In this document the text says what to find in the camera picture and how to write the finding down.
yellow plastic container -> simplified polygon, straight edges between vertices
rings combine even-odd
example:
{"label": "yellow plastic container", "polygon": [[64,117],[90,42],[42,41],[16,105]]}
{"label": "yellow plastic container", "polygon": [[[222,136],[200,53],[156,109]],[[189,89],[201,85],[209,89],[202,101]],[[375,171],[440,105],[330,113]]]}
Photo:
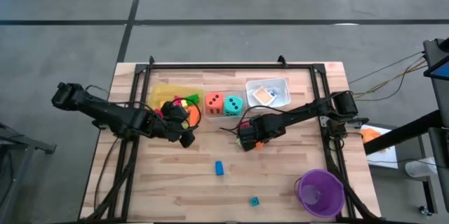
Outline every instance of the yellow plastic container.
{"label": "yellow plastic container", "polygon": [[186,98],[190,95],[197,94],[199,97],[198,107],[200,110],[203,108],[204,90],[199,88],[193,88],[188,86],[177,86],[172,84],[155,84],[152,89],[152,93],[147,100],[147,104],[153,109],[161,109],[166,101],[172,101],[175,99],[175,95],[180,98]]}

small teal cube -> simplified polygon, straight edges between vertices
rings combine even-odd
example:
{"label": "small teal cube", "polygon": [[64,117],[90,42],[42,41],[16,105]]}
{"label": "small teal cube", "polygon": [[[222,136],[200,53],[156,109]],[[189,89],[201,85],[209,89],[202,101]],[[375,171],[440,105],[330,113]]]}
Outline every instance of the small teal cube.
{"label": "small teal cube", "polygon": [[223,114],[225,116],[239,116],[243,110],[243,99],[236,96],[228,96],[224,101]]}
{"label": "small teal cube", "polygon": [[258,205],[260,205],[259,199],[257,197],[250,198],[250,204],[251,204],[251,206],[258,206]]}

teal die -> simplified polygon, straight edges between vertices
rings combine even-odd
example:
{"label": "teal die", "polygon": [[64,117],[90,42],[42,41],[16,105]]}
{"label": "teal die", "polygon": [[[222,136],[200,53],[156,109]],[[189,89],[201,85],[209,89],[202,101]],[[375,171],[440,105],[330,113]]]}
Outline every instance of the teal die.
{"label": "teal die", "polygon": [[225,116],[239,116],[243,109],[243,99],[236,96],[228,96],[224,101],[223,114]]}

concrete floor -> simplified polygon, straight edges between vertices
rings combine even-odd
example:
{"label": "concrete floor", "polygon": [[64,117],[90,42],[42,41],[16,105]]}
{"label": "concrete floor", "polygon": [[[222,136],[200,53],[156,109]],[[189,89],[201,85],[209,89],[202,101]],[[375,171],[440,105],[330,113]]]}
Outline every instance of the concrete floor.
{"label": "concrete floor", "polygon": [[[0,20],[125,20],[132,0],[0,0]],[[140,0],[136,19],[435,19],[449,17],[449,0]],[[126,62],[342,61],[348,79],[422,50],[425,39],[448,36],[447,25],[134,27]],[[60,81],[109,88],[124,26],[0,26],[0,121],[33,138],[58,144],[37,154],[15,211],[15,223],[75,220],[98,130],[91,119],[51,106]],[[351,85],[355,92],[394,76],[414,59]],[[373,95],[383,97],[398,82]],[[400,126],[436,109],[430,81],[420,72],[393,98],[359,103],[361,116]],[[382,215],[389,220],[429,219],[418,182],[374,176]]]}

orange die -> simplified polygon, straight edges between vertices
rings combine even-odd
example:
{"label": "orange die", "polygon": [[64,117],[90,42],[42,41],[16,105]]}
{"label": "orange die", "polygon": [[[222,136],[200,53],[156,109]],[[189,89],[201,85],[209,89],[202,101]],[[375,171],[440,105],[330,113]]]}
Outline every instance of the orange die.
{"label": "orange die", "polygon": [[223,113],[223,94],[207,93],[205,102],[206,102],[206,113],[208,114]]}

